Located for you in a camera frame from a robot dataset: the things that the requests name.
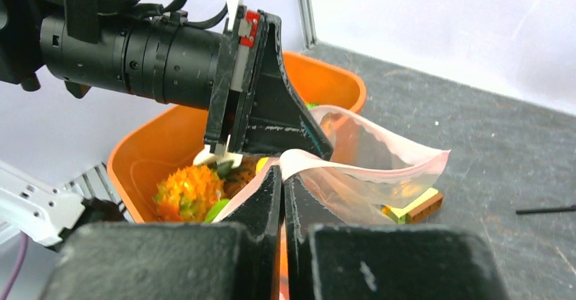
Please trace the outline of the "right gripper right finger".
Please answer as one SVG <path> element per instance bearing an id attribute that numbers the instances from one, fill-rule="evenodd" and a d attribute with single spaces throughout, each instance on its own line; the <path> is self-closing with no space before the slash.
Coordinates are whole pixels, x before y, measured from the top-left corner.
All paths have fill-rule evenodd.
<path id="1" fill-rule="evenodd" d="M 445 225 L 346 225 L 284 184 L 292 299 L 507 299 L 491 249 Z"/>

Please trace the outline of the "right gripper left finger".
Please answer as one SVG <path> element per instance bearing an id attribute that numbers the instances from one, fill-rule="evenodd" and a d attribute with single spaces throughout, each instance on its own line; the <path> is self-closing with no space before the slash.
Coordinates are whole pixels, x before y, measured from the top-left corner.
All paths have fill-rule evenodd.
<path id="1" fill-rule="evenodd" d="M 61 250 L 42 299 L 278 299 L 281 172 L 220 223 L 93 223 Z"/>

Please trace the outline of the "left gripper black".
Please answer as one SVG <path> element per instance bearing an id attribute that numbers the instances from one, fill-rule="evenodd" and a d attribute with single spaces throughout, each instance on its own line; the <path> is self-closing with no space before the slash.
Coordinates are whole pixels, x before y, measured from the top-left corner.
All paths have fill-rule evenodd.
<path id="1" fill-rule="evenodd" d="M 219 44 L 204 143 L 215 154 L 279 156 L 290 149 L 322 160 L 334 148 L 291 84 L 281 19 L 240 6 Z"/>

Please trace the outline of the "clear zip top bag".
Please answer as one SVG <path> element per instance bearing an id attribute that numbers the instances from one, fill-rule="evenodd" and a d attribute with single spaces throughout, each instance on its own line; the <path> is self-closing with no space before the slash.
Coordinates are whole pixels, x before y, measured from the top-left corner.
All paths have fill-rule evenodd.
<path id="1" fill-rule="evenodd" d="M 346 223 L 393 223 L 382 208 L 406 207 L 432 187 L 448 162 L 448 150 L 416 143 L 341 107 L 319 105 L 310 113 L 334 148 L 331 159 L 291 149 L 268 163 L 279 166 L 283 180 L 310 178 L 312 196 Z M 255 175 L 216 220 L 247 204 L 265 175 Z"/>

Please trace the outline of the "orange plastic bin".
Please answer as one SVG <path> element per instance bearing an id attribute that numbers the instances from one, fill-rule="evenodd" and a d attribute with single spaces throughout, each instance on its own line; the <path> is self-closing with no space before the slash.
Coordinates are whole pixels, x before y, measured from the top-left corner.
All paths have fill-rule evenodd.
<path id="1" fill-rule="evenodd" d="M 367 90 L 360 76 L 314 58 L 284 52 L 287 74 L 307 103 L 335 105 L 360 113 Z M 203 149 L 207 112 L 174 106 L 120 141 L 107 162 L 112 185 L 137 223 L 158 221 L 157 184 L 189 166 Z"/>

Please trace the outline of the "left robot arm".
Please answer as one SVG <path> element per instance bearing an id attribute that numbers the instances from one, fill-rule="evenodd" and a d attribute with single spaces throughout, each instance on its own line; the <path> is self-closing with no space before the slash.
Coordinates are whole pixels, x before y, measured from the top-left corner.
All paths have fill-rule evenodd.
<path id="1" fill-rule="evenodd" d="M 287 76 L 280 18 L 226 0 L 192 22 L 186 2 L 1 0 L 1 80 L 33 92 L 47 67 L 76 98 L 101 88 L 205 110 L 217 155 L 328 160 L 334 149 Z"/>

